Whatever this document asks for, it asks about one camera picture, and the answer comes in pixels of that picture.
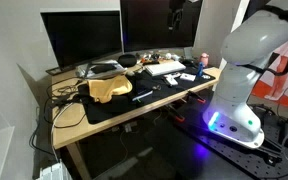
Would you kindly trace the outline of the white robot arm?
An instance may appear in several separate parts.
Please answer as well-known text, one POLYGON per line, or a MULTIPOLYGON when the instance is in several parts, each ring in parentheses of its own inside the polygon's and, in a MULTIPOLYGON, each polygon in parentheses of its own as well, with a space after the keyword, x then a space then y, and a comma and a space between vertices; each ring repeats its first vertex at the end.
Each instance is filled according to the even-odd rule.
POLYGON ((249 149, 262 145, 261 121, 246 101, 269 70, 272 52, 287 41, 288 0, 271 0, 225 38, 221 53, 227 64, 203 112, 210 132, 249 149))

